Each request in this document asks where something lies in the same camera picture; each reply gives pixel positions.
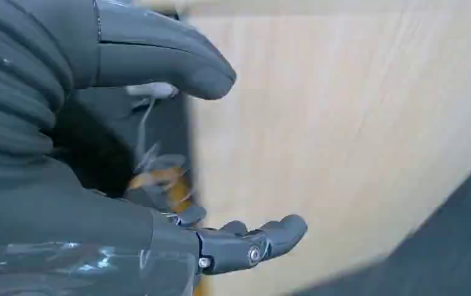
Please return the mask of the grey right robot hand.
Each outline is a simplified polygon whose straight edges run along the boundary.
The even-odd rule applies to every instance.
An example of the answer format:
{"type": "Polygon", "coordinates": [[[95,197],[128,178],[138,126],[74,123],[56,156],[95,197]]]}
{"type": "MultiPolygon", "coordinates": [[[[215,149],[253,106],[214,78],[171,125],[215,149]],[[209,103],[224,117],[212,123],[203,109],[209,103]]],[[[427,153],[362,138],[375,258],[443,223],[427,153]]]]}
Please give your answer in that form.
{"type": "Polygon", "coordinates": [[[236,73],[186,23],[115,1],[0,1],[0,295],[191,295],[291,251],[288,215],[249,231],[85,189],[47,131],[78,90],[171,84],[206,100],[236,73]]]}

